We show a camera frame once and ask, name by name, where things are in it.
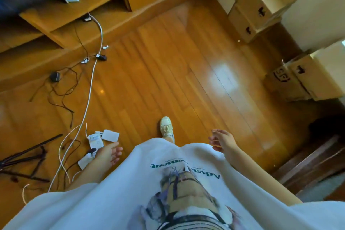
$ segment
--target white wall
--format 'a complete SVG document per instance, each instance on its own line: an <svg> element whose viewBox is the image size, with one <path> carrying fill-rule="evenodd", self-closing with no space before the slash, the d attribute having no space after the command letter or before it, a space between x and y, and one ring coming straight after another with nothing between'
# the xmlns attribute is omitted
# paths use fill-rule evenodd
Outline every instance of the white wall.
<svg viewBox="0 0 345 230"><path fill-rule="evenodd" d="M298 0L282 23L302 50L329 45L345 37L345 0Z"/></svg>

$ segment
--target forearm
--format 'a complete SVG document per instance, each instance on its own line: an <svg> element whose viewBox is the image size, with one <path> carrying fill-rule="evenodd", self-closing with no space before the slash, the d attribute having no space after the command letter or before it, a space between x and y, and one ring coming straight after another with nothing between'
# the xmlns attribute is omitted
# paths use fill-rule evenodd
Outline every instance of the forearm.
<svg viewBox="0 0 345 230"><path fill-rule="evenodd" d="M239 148L224 153L227 161L253 183L273 195L284 204L291 206L302 203L293 193L262 169L250 156Z"/></svg>
<svg viewBox="0 0 345 230"><path fill-rule="evenodd" d="M80 173L80 176L71 183L66 191L76 189L83 184L100 183L107 170L107 166L105 166L100 160L92 160Z"/></svg>

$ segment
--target wooden floor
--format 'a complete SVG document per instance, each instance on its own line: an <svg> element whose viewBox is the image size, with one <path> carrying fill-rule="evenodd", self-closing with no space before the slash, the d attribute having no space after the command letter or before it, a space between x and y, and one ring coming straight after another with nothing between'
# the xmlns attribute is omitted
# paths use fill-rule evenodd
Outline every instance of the wooden floor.
<svg viewBox="0 0 345 230"><path fill-rule="evenodd" d="M315 102L287 103L266 90L265 74L279 65L279 55L265 39L250 45L238 39L215 0L192 0L109 44L105 50L108 61L98 62L95 69L87 133L119 132L123 161L136 145L160 136L158 123L167 115L179 146L207 143L211 129L226 129L264 169L278 168L306 140L308 123L323 115L323 109ZM84 114L92 67L90 62L74 68L82 76L75 91L64 99L75 112L73 127ZM62 73L56 87L60 93L75 83L74 73ZM47 101L50 84L29 102L44 79L0 94L0 159L70 131L71 113ZM52 99L61 103L61 97ZM84 129L78 138L81 146L68 158L66 167L89 149ZM46 146L47 159L38 176L53 178L60 142ZM29 173L34 165L11 169ZM78 170L76 165L72 167L70 176ZM60 190L62 178L60 173ZM27 201L49 187L48 183L10 179L0 175L1 228L24 206L24 185L31 183L25 191Z"/></svg>

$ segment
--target black metal frame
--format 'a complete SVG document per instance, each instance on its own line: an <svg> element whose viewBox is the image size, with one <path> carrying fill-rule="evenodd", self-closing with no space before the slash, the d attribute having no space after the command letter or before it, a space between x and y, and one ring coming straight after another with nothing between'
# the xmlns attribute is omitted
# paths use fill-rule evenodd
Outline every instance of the black metal frame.
<svg viewBox="0 0 345 230"><path fill-rule="evenodd" d="M49 143L50 141L55 140L56 138L61 137L63 134L59 134L57 136L54 136L38 145L35 145L33 147L28 148L27 150L24 150L20 153L16 153L14 155L11 155L3 160L0 161L0 174L7 174L10 176L20 176L20 177L24 177L24 178L28 178L28 179L33 179L33 180L38 180L41 182L46 182L49 183L50 180L49 179L45 179L45 178L40 178L40 177L36 177L35 174L37 172L37 170L39 169L39 167L41 166L42 162L45 160L45 155L47 154L47 151L44 148L44 145ZM15 158L20 157L23 154L26 154L27 152L30 152L31 150L34 150L36 148L41 147L42 153L38 154L38 155L34 155L32 157L27 157L27 158L21 158L21 159L17 159L17 160L13 160ZM19 164L19 163L23 163L23 162L28 162L31 160L35 160L35 159L39 159L37 166L35 167L35 169L32 171L31 175L27 175L27 174L22 174L22 173L17 173L17 172L12 172L9 170L5 170L6 167L15 165L15 164Z"/></svg>

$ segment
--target shoe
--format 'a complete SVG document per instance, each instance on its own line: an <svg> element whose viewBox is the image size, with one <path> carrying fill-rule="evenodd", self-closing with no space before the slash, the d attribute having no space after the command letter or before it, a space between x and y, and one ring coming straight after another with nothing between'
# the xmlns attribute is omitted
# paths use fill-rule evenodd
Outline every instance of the shoe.
<svg viewBox="0 0 345 230"><path fill-rule="evenodd" d="M173 126L171 124L171 120L169 117L165 116L161 119L160 121L160 132L162 133L163 137L170 136L174 143L175 143L175 138L174 138L174 133L173 133Z"/></svg>

